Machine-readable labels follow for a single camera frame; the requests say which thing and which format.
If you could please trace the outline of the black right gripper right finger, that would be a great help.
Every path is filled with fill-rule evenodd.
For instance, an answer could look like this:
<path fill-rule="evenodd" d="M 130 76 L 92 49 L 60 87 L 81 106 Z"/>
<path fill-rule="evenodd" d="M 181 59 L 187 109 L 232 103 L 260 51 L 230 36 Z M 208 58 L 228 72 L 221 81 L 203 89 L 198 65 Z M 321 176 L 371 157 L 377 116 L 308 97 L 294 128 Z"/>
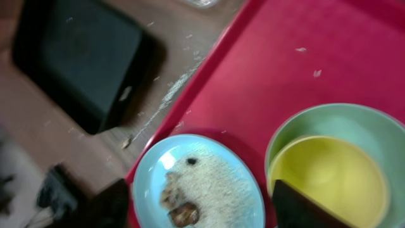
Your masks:
<path fill-rule="evenodd" d="M 349 228 L 280 179 L 275 182 L 272 202 L 278 228 Z"/>

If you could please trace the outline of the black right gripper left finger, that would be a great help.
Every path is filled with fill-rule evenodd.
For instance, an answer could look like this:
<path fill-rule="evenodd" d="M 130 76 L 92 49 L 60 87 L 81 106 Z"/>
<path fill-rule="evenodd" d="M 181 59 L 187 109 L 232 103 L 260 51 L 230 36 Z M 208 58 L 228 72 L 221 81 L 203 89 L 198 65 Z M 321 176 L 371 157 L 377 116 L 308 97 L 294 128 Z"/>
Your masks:
<path fill-rule="evenodd" d="M 129 188 L 124 179 L 82 203 L 69 216 L 47 228 L 120 228 L 127 224 Z"/>

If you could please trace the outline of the green bowl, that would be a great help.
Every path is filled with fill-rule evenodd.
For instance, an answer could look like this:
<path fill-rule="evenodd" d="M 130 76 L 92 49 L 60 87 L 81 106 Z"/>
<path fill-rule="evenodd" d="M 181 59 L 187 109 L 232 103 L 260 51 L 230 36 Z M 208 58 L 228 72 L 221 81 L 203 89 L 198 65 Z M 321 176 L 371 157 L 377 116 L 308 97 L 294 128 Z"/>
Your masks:
<path fill-rule="evenodd" d="M 404 124 L 359 104 L 330 103 L 300 111 L 274 133 L 265 155 L 265 170 L 277 153 L 302 136 L 332 136 L 365 150 L 382 168 L 391 204 L 381 227 L 404 227 Z"/>

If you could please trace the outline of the yellow cup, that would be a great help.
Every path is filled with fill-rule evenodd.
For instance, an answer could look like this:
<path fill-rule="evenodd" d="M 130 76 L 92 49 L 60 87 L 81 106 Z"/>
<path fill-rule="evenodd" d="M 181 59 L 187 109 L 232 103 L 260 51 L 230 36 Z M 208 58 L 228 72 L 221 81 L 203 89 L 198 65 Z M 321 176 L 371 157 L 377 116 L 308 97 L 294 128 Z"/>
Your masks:
<path fill-rule="evenodd" d="M 299 137 L 276 153 L 266 171 L 270 196 L 276 181 L 285 181 L 354 227 L 377 227 L 389 209 L 389 186 L 380 166 L 336 137 Z"/>

